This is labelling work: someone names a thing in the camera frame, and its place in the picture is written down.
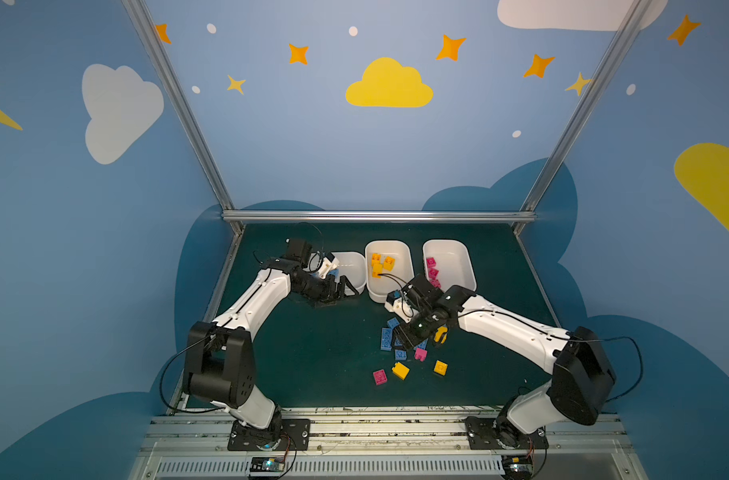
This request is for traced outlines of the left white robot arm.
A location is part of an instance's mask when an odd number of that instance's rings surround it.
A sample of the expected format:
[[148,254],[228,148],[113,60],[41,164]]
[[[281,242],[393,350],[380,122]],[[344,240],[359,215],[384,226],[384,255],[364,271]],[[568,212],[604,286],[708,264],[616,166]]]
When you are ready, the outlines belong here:
[[334,305],[356,298],[362,289],[340,271],[332,252],[312,253],[312,244],[290,238],[286,251],[262,260],[248,289],[224,313],[201,321],[188,332],[182,357],[182,392],[224,410],[234,425],[254,436],[275,442],[282,435],[282,413],[256,386],[254,338],[274,311],[292,294],[314,306]]

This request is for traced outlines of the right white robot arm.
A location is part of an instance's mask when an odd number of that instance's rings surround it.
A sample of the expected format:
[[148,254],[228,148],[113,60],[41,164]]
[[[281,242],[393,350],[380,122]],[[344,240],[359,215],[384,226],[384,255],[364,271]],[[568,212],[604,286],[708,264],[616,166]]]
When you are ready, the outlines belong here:
[[519,445],[540,428],[561,421],[594,425],[617,383],[601,339],[584,327],[573,331],[536,322],[486,300],[474,290],[434,286],[423,274],[389,293],[386,308],[396,314],[395,334],[408,348],[443,327],[487,338],[540,367],[551,379],[509,400],[493,426],[494,438]]

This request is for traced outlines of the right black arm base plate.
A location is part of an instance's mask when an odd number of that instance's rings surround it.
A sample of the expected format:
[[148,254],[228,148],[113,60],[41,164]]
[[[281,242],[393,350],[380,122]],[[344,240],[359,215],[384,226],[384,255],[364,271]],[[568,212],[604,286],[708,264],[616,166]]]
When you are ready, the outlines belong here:
[[549,442],[544,428],[524,434],[506,421],[469,416],[464,420],[472,450],[546,450]]

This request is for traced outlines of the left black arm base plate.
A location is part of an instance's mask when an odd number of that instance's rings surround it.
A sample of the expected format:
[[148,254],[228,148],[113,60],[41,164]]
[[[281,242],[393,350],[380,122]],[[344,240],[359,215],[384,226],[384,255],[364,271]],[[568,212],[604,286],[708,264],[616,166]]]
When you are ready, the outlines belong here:
[[310,441],[310,419],[282,419],[280,423],[272,422],[266,429],[242,424],[234,420],[228,451],[274,451],[290,450],[306,451]]

